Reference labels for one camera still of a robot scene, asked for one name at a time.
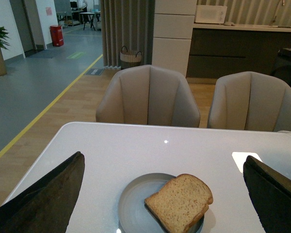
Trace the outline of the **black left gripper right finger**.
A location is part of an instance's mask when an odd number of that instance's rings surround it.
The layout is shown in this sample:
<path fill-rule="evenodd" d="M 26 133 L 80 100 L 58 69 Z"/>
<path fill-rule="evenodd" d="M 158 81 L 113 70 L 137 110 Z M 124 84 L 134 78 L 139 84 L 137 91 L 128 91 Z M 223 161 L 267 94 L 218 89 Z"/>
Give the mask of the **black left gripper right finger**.
<path fill-rule="evenodd" d="M 243 178 L 265 232 L 291 233 L 291 180 L 250 155 Z"/>

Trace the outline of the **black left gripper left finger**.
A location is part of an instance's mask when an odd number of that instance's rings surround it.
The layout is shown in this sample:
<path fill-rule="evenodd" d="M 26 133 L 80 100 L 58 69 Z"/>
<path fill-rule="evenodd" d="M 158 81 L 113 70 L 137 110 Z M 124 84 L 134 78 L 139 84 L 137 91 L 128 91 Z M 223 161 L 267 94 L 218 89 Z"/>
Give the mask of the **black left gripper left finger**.
<path fill-rule="evenodd" d="M 79 197 L 85 158 L 74 153 L 0 207 L 0 233 L 64 233 Z"/>

